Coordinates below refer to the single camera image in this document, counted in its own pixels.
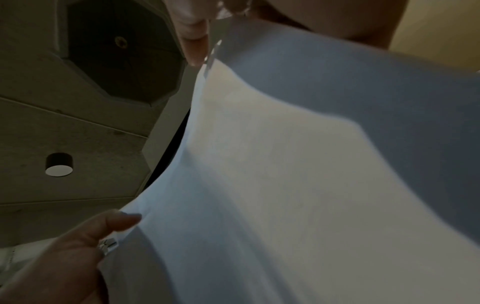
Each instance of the dark octagonal panel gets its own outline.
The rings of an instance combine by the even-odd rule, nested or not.
[[[179,88],[185,59],[168,16],[135,0],[65,0],[58,54],[104,95],[148,106]]]

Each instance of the skin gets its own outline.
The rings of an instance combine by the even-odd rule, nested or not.
[[[408,0],[257,0],[248,16],[298,26],[315,33],[387,49]],[[208,22],[218,0],[164,0],[187,61],[203,64]],[[232,14],[244,14],[247,0],[224,0]]]
[[[60,236],[0,289],[0,303],[108,303],[97,270],[104,255],[97,246],[102,238],[133,227],[141,218],[110,210]]]

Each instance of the black object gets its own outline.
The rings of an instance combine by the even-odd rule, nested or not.
[[[66,153],[53,153],[46,158],[45,174],[53,177],[63,177],[74,170],[74,159]]]
[[[157,180],[157,178],[167,169],[167,167],[170,165],[172,162],[173,158],[175,157],[175,154],[177,153],[180,143],[182,142],[182,138],[184,137],[185,134],[185,128],[187,127],[187,122],[189,120],[189,115],[190,115],[190,110],[188,113],[185,115],[185,118],[181,122],[180,126],[178,127],[177,131],[175,132],[175,135],[171,139],[170,143],[168,144],[168,147],[165,150],[165,153],[161,156],[160,161],[155,167],[155,170],[153,170],[150,178],[145,184],[145,188],[147,189],[150,187],[150,185]]]
[[[60,0],[58,55],[105,96],[155,106],[175,94],[185,59],[165,10],[136,0]]]

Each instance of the fabric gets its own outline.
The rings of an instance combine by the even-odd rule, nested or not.
[[[478,303],[479,101],[478,74],[236,20],[100,265],[112,303]]]

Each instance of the light fixture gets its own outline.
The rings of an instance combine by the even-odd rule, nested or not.
[[[53,153],[46,158],[45,174],[53,177],[67,176],[74,170],[74,159],[66,153]]]

